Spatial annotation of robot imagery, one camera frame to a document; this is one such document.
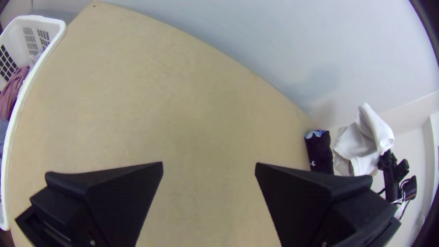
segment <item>white cloth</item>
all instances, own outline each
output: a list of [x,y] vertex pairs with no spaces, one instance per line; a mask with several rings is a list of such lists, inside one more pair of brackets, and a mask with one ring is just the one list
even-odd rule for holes
[[334,166],[344,176],[368,175],[375,170],[380,156],[393,148],[394,142],[391,128],[364,103],[355,122],[338,132]]

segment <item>tan surface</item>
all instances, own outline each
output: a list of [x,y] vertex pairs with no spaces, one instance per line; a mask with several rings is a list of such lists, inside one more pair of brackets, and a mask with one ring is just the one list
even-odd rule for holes
[[257,161],[308,169],[310,118],[216,49],[103,3],[68,27],[24,106],[9,169],[14,219],[44,173],[163,161],[137,246],[280,246]]

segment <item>black garment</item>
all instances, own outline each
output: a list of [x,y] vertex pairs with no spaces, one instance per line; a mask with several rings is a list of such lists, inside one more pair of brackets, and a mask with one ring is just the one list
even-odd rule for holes
[[327,130],[317,130],[305,136],[306,149],[313,172],[322,172],[334,175],[334,163],[330,148],[331,137]]

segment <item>pink clothing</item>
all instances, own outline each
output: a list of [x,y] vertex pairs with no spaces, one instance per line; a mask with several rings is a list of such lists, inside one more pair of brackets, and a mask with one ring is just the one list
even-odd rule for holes
[[0,120],[11,118],[18,92],[29,72],[29,66],[18,68],[0,93]]

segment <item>black cable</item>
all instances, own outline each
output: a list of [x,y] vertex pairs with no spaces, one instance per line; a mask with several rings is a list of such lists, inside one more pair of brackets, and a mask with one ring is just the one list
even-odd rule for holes
[[402,214],[401,214],[401,216],[399,217],[398,220],[401,220],[401,219],[402,219],[402,216],[404,215],[404,212],[406,211],[406,208],[407,208],[408,204],[409,204],[411,201],[412,201],[412,200],[408,201],[407,204],[404,206],[404,210],[402,211]]

